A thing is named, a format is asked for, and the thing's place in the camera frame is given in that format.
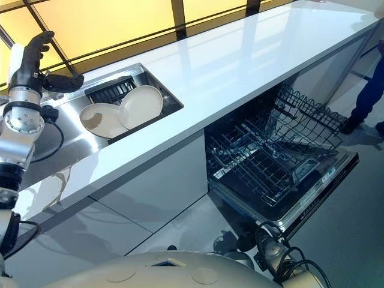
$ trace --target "black shoe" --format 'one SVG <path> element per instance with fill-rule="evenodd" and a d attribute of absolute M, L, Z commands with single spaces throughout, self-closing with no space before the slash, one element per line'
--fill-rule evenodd
<path fill-rule="evenodd" d="M 379 132 L 380 136 L 384 137 L 384 122 L 377 123 L 375 128 L 377 132 Z"/>
<path fill-rule="evenodd" d="M 340 129 L 340 132 L 342 132 L 343 134 L 349 135 L 357 128 L 358 125 L 360 125 L 360 123 L 362 123 L 361 120 L 350 117 L 345 123 L 345 126 L 342 129 Z"/>

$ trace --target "blue pants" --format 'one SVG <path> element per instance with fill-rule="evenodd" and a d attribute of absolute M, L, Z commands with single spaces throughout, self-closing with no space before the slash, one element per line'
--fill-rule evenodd
<path fill-rule="evenodd" d="M 372 111 L 373 106 L 381 99 L 384 92 L 384 57 L 378 63 L 373 77 L 358 95 L 356 108 L 351 117 L 362 122 Z"/>

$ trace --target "cabinet door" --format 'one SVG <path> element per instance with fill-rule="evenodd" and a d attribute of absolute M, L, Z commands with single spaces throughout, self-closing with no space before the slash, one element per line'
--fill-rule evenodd
<path fill-rule="evenodd" d="M 155 232 L 208 192 L 205 161 L 200 131 L 91 197 Z"/>

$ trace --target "plate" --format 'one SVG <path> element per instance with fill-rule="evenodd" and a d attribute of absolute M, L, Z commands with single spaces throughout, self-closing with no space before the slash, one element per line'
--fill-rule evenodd
<path fill-rule="evenodd" d="M 98 103 L 86 106 L 80 113 L 80 121 L 91 133 L 114 138 L 128 131 L 120 122 L 119 106 Z"/>
<path fill-rule="evenodd" d="M 132 89 L 122 100 L 119 117 L 127 129 L 143 124 L 158 115 L 163 109 L 163 98 L 158 89 L 143 85 Z"/>

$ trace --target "person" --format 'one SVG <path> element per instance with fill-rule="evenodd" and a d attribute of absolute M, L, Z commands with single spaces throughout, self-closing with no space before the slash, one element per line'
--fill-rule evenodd
<path fill-rule="evenodd" d="M 373 77 L 358 95 L 356 108 L 351 113 L 345 126 L 340 130 L 343 134 L 352 133 L 359 126 L 373 106 L 381 99 L 384 92 L 384 40 L 379 41 L 379 51 L 382 55 L 381 60 L 376 66 Z M 384 137 L 384 121 L 376 124 L 376 130 Z"/>

